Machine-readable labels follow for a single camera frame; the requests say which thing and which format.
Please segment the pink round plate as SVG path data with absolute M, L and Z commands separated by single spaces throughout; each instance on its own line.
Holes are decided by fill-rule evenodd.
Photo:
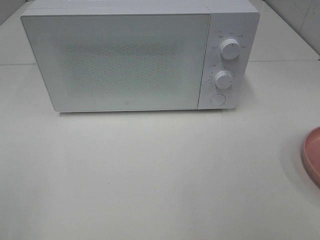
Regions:
M 302 165 L 313 181 L 320 188 L 320 127 L 310 131 L 302 144 Z

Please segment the round white door button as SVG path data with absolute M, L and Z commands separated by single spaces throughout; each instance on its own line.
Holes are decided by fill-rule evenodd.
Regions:
M 224 105 L 225 102 L 226 102 L 226 97 L 223 94 L 214 94 L 210 98 L 211 105 L 216 106 L 216 107 L 220 107 L 220 106 Z

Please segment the lower white timer knob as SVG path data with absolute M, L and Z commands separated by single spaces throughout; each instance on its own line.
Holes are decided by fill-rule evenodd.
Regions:
M 227 70 L 219 71 L 214 75 L 215 86 L 218 89 L 227 89 L 233 84 L 233 76 Z

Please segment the upper white power knob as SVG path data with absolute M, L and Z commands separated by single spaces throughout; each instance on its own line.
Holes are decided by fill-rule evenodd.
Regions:
M 241 44 L 234 38 L 229 37 L 220 43 L 220 54 L 226 60 L 233 60 L 240 55 Z

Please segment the white microwave door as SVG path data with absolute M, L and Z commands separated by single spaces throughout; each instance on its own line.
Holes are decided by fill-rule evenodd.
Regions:
M 196 109 L 210 16 L 21 18 L 57 112 Z

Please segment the white microwave oven body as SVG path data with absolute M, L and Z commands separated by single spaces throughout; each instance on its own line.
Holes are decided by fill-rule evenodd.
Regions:
M 260 20 L 260 13 L 247 0 L 36 0 L 20 20 L 23 16 L 195 14 L 209 15 L 198 105 L 195 109 L 168 110 L 233 109 L 238 101 Z M 236 38 L 240 42 L 240 54 L 232 60 L 221 56 L 220 44 L 227 38 Z M 233 77 L 233 83 L 227 89 L 219 89 L 215 85 L 214 76 L 220 71 L 229 71 Z M 210 99 L 215 94 L 225 95 L 224 105 L 211 105 Z

